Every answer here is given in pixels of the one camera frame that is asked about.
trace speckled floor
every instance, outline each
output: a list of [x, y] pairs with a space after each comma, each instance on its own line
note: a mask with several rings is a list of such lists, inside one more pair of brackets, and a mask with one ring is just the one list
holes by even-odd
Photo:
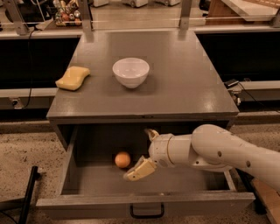
[[[262, 147], [280, 151], [280, 115], [237, 120], [231, 129], [237, 136]], [[51, 220], [39, 211], [39, 198], [53, 198], [59, 180], [65, 151], [48, 121], [0, 122], [0, 199], [13, 199], [25, 195], [33, 165], [39, 167], [42, 179], [34, 189], [27, 223], [31, 224], [121, 224], [121, 223], [270, 223], [266, 215], [256, 214], [253, 206], [240, 213], [219, 216], [168, 217], [159, 220]], [[7, 211], [16, 221], [20, 210]], [[13, 223], [0, 214], [0, 223]]]

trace black panel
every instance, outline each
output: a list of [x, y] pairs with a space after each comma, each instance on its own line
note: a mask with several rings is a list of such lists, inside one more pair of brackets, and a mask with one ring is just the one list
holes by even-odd
[[280, 32], [197, 34], [223, 81], [280, 80]]
[[78, 42], [79, 38], [1, 40], [0, 88], [55, 87]]

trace white bowl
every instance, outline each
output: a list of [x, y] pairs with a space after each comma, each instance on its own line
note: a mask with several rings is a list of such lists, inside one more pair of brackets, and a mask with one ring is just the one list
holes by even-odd
[[120, 59], [113, 65], [116, 79], [127, 88], [136, 88], [148, 76], [149, 64], [137, 58]]

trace power outlet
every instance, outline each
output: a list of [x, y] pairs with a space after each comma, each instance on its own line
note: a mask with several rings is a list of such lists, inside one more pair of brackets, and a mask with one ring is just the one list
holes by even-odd
[[21, 102], [19, 97], [10, 97], [11, 106], [14, 107], [14, 109], [22, 109], [24, 107], [24, 104]]

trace gray tabletop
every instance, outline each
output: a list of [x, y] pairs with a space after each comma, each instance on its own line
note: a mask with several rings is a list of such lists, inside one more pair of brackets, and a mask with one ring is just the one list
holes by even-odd
[[[136, 57], [150, 65], [140, 87], [127, 89], [112, 66]], [[236, 116], [238, 108], [193, 31], [94, 31], [82, 36], [69, 66], [88, 67], [76, 91], [59, 89], [47, 117], [219, 118]]]

